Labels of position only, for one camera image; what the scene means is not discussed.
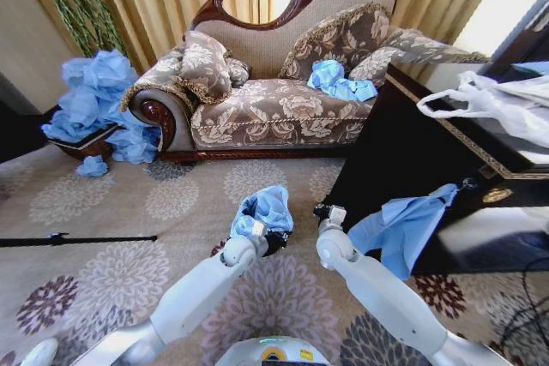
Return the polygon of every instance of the patterned carpet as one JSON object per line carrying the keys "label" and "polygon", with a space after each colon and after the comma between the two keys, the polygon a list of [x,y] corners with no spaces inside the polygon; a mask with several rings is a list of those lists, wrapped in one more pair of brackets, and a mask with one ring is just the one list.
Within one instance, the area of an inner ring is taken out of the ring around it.
{"label": "patterned carpet", "polygon": [[[155,364],[213,364],[234,342],[285,334],[310,341],[334,364],[425,365],[394,341],[354,300],[337,274],[318,263],[313,206],[329,190],[341,159],[204,162],[175,166],[110,161],[102,178],[75,175],[77,162],[56,147],[0,165],[2,237],[158,234],[156,243],[2,249],[0,366],[18,364],[42,339],[61,341],[56,365],[69,364],[116,327],[136,323],[161,294],[226,240],[238,201],[282,183],[295,233],[288,247],[261,259],[221,306]],[[547,365],[538,323],[546,317],[549,274],[440,275],[409,285],[455,333],[504,353],[518,365]]]}

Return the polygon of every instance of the rolled armrest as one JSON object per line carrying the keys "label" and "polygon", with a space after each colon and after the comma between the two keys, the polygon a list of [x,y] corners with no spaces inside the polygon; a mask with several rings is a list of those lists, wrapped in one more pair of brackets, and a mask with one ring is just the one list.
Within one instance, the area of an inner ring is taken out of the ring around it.
{"label": "rolled armrest", "polygon": [[120,111],[130,109],[142,122],[160,127],[160,152],[195,149],[190,117],[200,102],[178,84],[183,49],[184,45],[179,44],[159,59],[125,92],[120,102]]}
{"label": "rolled armrest", "polygon": [[195,150],[190,134],[191,109],[175,94],[159,89],[140,90],[130,101],[130,111],[142,122],[160,127],[160,152]]}
{"label": "rolled armrest", "polygon": [[381,86],[391,61],[399,63],[486,63],[488,58],[427,38],[413,29],[394,29],[381,47],[358,64],[349,79],[372,80]]}

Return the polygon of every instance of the black pole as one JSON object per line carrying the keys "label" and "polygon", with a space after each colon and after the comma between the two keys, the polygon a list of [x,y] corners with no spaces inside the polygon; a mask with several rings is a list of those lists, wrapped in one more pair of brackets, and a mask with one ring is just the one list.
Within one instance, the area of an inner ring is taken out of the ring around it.
{"label": "black pole", "polygon": [[24,246],[59,246],[62,244],[81,244],[81,243],[110,243],[110,242],[155,242],[158,236],[139,236],[139,237],[74,237],[66,238],[69,233],[52,233],[45,238],[14,238],[0,239],[0,248],[20,248]]}

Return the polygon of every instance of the chaise lounge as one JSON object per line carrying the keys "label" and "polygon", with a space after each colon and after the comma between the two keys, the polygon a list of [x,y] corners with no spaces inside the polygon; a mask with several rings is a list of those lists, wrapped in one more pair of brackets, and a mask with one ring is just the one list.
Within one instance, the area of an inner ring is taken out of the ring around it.
{"label": "chaise lounge", "polygon": [[396,0],[290,0],[270,23],[238,21],[208,0],[190,29],[219,41],[251,66],[241,87],[223,99],[204,100],[181,76],[185,42],[162,57],[127,92],[143,122],[161,128],[160,157],[178,162],[342,155],[358,138],[375,103],[335,99],[306,86],[314,62],[335,59],[346,76],[377,86],[391,59],[485,60],[389,26]]}

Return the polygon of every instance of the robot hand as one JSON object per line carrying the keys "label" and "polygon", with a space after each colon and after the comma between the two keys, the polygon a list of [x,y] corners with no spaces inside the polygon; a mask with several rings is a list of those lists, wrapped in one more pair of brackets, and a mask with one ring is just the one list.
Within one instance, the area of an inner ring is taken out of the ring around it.
{"label": "robot hand", "polygon": [[345,214],[342,207],[331,207],[319,226],[321,263],[343,276],[349,291],[395,339],[435,366],[511,366],[488,347],[446,330],[412,289],[379,261],[358,253],[341,228]]}

